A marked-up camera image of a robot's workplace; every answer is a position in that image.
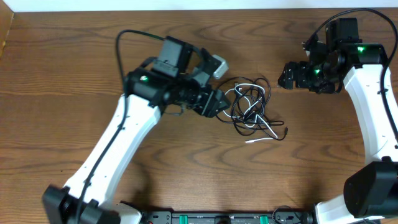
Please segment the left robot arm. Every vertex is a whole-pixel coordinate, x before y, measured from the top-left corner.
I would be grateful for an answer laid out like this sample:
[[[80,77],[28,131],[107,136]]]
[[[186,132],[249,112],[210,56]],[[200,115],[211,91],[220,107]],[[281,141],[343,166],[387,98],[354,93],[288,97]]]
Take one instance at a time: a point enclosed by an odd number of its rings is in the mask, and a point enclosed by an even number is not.
[[[139,223],[142,213],[113,199],[141,142],[168,105],[212,118],[229,108],[209,81],[228,71],[222,57],[164,37],[160,54],[123,74],[123,94],[114,115],[83,165],[61,188],[49,186],[42,202],[50,223]]]

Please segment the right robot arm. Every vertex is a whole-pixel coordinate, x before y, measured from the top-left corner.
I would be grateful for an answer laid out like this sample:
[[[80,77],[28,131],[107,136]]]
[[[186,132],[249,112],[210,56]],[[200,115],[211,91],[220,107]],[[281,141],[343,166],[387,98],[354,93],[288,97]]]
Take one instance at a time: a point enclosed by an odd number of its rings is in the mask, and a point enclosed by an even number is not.
[[[304,223],[372,223],[397,216],[397,103],[388,57],[381,44],[365,44],[355,18],[325,23],[326,40],[311,37],[308,60],[286,63],[278,80],[287,90],[318,94],[346,90],[363,136],[365,165],[349,177],[343,193],[315,205]]]

